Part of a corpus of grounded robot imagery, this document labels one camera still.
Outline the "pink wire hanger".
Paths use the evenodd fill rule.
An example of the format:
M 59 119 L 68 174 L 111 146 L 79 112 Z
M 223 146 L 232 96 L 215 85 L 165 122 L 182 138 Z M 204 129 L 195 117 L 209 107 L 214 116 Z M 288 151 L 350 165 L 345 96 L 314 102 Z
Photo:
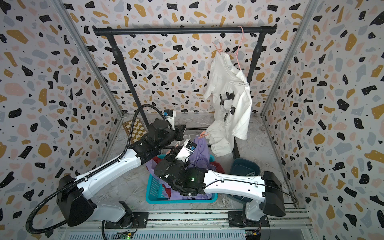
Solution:
M 239 70 L 241 71 L 242 68 L 241 68 L 241 64 L 240 64 L 240 61 L 239 61 L 239 50 L 240 50 L 240 48 L 242 46 L 242 43 L 244 41 L 245 32 L 244 32 L 244 28 L 241 25 L 239 25 L 238 28 L 241 29 L 241 39 L 239 40 L 238 47 L 237 47 L 237 49 L 235 51 L 235 58 L 236 58 L 237 66 L 238 66 Z

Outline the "white printed t-shirt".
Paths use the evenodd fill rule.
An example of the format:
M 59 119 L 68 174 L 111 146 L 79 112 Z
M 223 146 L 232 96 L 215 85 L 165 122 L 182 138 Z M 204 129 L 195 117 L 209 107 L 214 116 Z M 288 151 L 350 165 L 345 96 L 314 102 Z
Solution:
M 243 71 L 231 62 L 230 55 L 215 56 L 204 98 L 212 98 L 215 121 L 206 138 L 216 157 L 232 153 L 235 138 L 246 140 L 252 110 L 250 86 Z

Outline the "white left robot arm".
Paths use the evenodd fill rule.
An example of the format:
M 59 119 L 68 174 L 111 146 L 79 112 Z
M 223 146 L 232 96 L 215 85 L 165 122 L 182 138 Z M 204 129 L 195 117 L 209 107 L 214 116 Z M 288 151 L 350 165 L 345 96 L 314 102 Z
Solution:
M 131 144 L 123 156 L 110 160 L 98 168 L 75 178 L 63 177 L 59 187 L 64 191 L 57 196 L 57 204 L 70 227 L 86 221 L 99 220 L 126 228 L 133 222 L 133 212 L 120 201 L 117 204 L 95 200 L 94 195 L 103 187 L 161 153 L 173 141 L 182 141 L 186 125 L 170 127 L 163 119 L 155 119 L 148 132 Z

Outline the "purple garment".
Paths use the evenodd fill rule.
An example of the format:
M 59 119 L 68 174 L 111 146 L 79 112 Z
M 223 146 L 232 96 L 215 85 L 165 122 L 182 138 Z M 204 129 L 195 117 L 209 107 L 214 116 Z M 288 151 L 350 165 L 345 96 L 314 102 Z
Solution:
M 205 138 L 199 139 L 199 137 L 195 137 L 193 140 L 194 143 L 197 144 L 197 147 L 193 154 L 189 157 L 189 161 L 195 160 L 198 157 L 203 157 L 203 159 L 209 159 L 210 151 Z M 158 155 L 160 158 L 164 159 L 165 155 Z

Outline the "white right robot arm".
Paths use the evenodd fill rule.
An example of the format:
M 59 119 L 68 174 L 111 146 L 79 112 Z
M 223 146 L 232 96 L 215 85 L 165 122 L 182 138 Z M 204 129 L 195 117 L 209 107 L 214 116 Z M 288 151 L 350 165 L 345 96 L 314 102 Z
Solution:
M 244 217 L 259 221 L 263 216 L 286 215 L 282 184 L 272 172 L 262 176 L 235 176 L 209 169 L 188 167 L 187 163 L 168 154 L 154 169 L 154 174 L 182 196 L 228 194 L 251 199 L 246 203 Z

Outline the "pink clothespin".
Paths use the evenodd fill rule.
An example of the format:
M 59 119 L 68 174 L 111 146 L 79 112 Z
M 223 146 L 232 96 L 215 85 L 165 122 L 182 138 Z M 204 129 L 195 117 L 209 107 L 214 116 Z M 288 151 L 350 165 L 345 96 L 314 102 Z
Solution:
M 208 136 L 209 133 L 207 133 L 206 131 L 202 132 L 200 135 L 199 135 L 199 139 L 202 139 L 202 138 L 205 138 L 206 136 Z
M 218 43 L 218 44 L 216 45 L 216 44 L 213 42 L 213 45 L 214 45 L 214 47 L 216 48 L 217 53 L 218 53 L 219 55 L 221 55 L 221 54 L 224 52 L 224 48 L 223 48 L 222 43 Z

